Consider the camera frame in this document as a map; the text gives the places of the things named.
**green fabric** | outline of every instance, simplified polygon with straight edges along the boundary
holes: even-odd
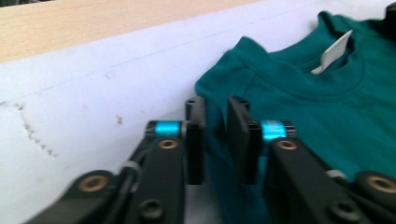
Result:
[[[238,186],[227,147],[227,97],[250,101],[254,119],[293,122],[300,139],[349,181],[362,170],[396,176],[396,40],[380,32],[382,21],[353,21],[327,12],[301,42],[268,53],[243,37],[196,83],[207,100],[207,163],[226,223],[267,223],[259,183]],[[353,30],[342,58],[321,75],[323,51]]]

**scratch mark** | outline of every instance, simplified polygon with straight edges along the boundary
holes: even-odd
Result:
[[[115,75],[116,75],[116,74],[115,74],[114,72],[107,72],[107,73],[105,74],[105,77],[106,77],[106,78],[113,78]]]
[[[120,117],[120,116],[118,116],[118,115],[116,115],[116,118],[117,118],[117,123],[118,123],[119,125],[122,125],[122,120],[123,120],[123,118]]]
[[[35,136],[34,128],[28,123],[27,119],[23,115],[23,109],[25,108],[25,105],[14,104],[14,106],[18,109],[18,111],[20,111],[20,116],[23,122],[23,129],[27,132],[27,137],[29,138],[29,140],[38,147],[40,147],[42,150],[47,152],[49,156],[57,157],[58,155],[54,153],[53,149],[49,148],[46,144],[43,144],[42,141]]]

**blue ring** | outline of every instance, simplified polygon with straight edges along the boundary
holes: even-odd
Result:
[[[280,120],[262,120],[263,156],[268,155],[271,142],[278,137],[287,137],[286,127]]]
[[[157,121],[155,125],[156,137],[180,137],[180,121]]]

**screw hole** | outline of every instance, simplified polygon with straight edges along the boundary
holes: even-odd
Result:
[[[103,175],[92,175],[83,179],[78,187],[83,192],[95,192],[103,189],[108,183],[107,177]]]
[[[297,145],[291,141],[279,141],[277,145],[286,150],[293,150],[297,148]]]
[[[367,182],[369,185],[377,190],[386,192],[386,193],[396,193],[396,183],[381,177],[372,175],[367,178]]]
[[[175,140],[162,140],[158,146],[163,149],[172,149],[178,146],[178,142]]]
[[[330,205],[330,210],[333,215],[346,222],[357,222],[361,219],[359,213],[349,202],[334,202]]]
[[[144,223],[158,223],[162,221],[164,209],[159,200],[148,199],[139,204],[139,216]]]

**teal t-shirt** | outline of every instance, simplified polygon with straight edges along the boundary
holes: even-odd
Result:
[[[363,170],[396,176],[396,39],[382,21],[353,21],[327,12],[301,42],[268,53],[243,37],[196,83],[207,100],[207,164],[226,223],[268,223],[258,183],[239,186],[225,132],[229,95],[250,101],[254,119],[291,121],[299,138],[349,181]],[[344,55],[322,74],[310,71],[339,37],[353,30]]]

